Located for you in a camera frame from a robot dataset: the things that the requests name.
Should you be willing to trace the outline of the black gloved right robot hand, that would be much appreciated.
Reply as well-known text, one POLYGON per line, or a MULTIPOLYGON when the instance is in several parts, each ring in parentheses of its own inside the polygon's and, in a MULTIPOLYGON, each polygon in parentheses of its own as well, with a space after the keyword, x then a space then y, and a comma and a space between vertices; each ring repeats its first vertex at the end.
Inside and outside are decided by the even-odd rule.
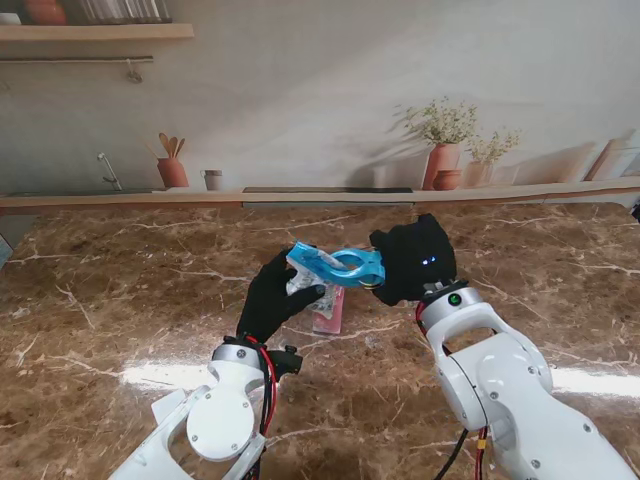
POLYGON ((388 232, 376 230, 369 240, 385 269, 385 280, 373 294, 388 306, 419 301, 426 284, 446 284, 457 276, 454 249, 432 214, 420 215, 416 222, 396 225, 388 232))

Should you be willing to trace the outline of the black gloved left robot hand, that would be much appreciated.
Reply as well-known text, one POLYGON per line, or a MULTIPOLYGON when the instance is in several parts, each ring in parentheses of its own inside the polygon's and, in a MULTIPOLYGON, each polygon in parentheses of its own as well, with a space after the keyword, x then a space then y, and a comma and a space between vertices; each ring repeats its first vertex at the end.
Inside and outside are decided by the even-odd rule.
POLYGON ((288 294, 288 282, 296 270, 287 263, 290 248, 283 249, 265 264, 251 281, 245 304, 236 328, 236 337, 253 337, 265 343, 283 323, 323 298, 326 287, 312 285, 288 294))

